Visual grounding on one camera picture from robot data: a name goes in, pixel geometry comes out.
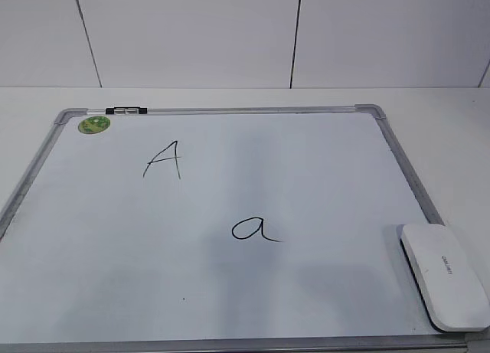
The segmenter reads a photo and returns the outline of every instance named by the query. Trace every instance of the table surface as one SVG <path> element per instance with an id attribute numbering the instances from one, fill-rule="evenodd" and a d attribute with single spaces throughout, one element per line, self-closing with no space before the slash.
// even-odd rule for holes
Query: table surface
<path id="1" fill-rule="evenodd" d="M 233 108 L 374 103 L 490 295 L 490 89 L 0 88 L 0 206 L 65 108 Z"/>

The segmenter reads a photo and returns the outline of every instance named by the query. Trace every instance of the whiteboard eraser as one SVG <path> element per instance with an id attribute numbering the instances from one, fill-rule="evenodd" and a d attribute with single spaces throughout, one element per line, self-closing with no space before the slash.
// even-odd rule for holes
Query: whiteboard eraser
<path id="1" fill-rule="evenodd" d="M 432 323 L 444 332 L 490 325 L 490 304 L 452 231 L 438 224 L 403 226 L 401 243 Z"/>

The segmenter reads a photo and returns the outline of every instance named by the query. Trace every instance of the silver frame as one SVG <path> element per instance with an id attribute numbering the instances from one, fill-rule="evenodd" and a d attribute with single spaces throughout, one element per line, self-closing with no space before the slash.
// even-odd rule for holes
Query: silver frame
<path id="1" fill-rule="evenodd" d="M 430 200 L 425 188 L 410 164 L 405 151 L 390 128 L 383 110 L 374 104 L 355 106 L 327 107 L 278 107 L 278 108 L 236 108 L 236 109 L 148 109 L 147 116 L 152 115 L 187 115 L 187 114 L 274 114 L 274 113 L 367 113 L 371 114 L 380 127 L 387 144 L 390 146 L 407 182 L 415 194 L 419 205 L 431 224 L 444 224 L 436 207 Z M 0 213 L 0 241 L 8 231 L 8 225 L 15 212 L 28 193 L 31 184 L 49 156 L 51 149 L 64 129 L 65 124 L 73 117 L 94 114 L 106 114 L 104 109 L 66 109 L 54 120 L 54 125 L 47 134 L 18 183 L 7 204 Z M 464 352 L 467 349 L 464 333 L 440 335 L 397 335 L 367 337 L 327 337 L 327 338 L 265 338 L 265 339 L 222 339 L 190 341 L 156 341 L 156 342 L 68 342 L 68 343 L 32 343 L 0 344 L 0 351 L 9 352 L 225 352 L 225 351 L 387 351 L 387 350 L 445 349 L 445 351 Z"/>

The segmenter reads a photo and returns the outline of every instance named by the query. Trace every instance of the green sticker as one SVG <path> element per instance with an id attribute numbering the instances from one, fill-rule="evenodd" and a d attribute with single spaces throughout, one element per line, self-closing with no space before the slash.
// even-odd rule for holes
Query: green sticker
<path id="1" fill-rule="evenodd" d="M 110 119 L 104 116 L 94 116 L 87 119 L 84 119 L 78 125 L 78 130 L 81 133 L 99 133 L 105 131 L 110 126 Z"/>

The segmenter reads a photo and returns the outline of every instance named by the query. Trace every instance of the black marker writing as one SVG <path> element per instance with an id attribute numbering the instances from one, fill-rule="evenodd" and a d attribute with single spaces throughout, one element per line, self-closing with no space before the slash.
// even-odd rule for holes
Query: black marker writing
<path id="1" fill-rule="evenodd" d="M 249 234 L 248 236 L 246 237 L 238 237 L 236 234 L 235 234 L 235 228 L 238 227 L 240 224 L 243 224 L 243 223 L 246 223 L 248 221 L 252 221 L 254 219 L 260 219 L 260 223 L 259 223 L 259 227 L 251 234 Z M 231 228 L 231 235 L 235 238 L 237 238 L 238 240 L 246 240 L 247 238 L 250 238 L 252 237 L 255 233 L 257 233 L 258 231 L 260 230 L 260 235 L 265 238 L 266 240 L 270 240 L 272 242 L 280 242 L 280 240 L 273 240 L 272 238 L 268 238 L 264 232 L 263 232 L 263 218 L 261 217 L 249 217 L 248 219 L 245 219 L 244 221 L 239 221 L 238 223 L 236 223 L 233 228 Z"/>
<path id="2" fill-rule="evenodd" d="M 180 158 L 180 156 L 177 156 L 177 144 L 178 144 L 178 141 L 175 140 L 172 144 L 170 144 L 165 149 L 163 149 L 162 151 L 160 151 L 157 155 L 155 155 L 152 158 L 152 160 L 150 160 L 148 163 L 146 163 L 147 166 L 145 168 L 145 171 L 143 172 L 143 178 L 145 177 L 145 174 L 148 171 L 148 168 L 150 168 L 150 165 L 152 165 L 153 163 L 158 163 L 158 162 L 163 162 L 164 160 L 174 159 L 175 160 L 175 167 L 177 168 L 178 179 L 181 179 L 181 172 L 178 169 L 178 160 L 177 160 L 177 158 Z M 159 155 L 163 154 L 171 146 L 174 146 L 174 156 L 173 157 L 171 157 L 171 158 L 157 159 Z"/>

